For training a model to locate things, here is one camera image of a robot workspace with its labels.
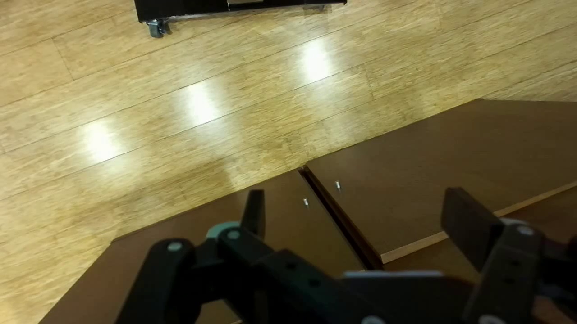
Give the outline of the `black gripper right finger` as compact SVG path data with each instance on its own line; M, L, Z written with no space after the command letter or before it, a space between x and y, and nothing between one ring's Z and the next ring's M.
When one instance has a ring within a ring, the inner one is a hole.
M444 233L479 271L484 271L504 222L462 188L448 188L441 218Z

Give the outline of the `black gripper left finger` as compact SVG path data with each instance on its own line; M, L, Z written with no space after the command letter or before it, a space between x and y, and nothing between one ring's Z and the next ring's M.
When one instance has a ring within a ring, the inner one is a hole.
M248 197L242 227L257 236L266 235L266 191L255 190Z

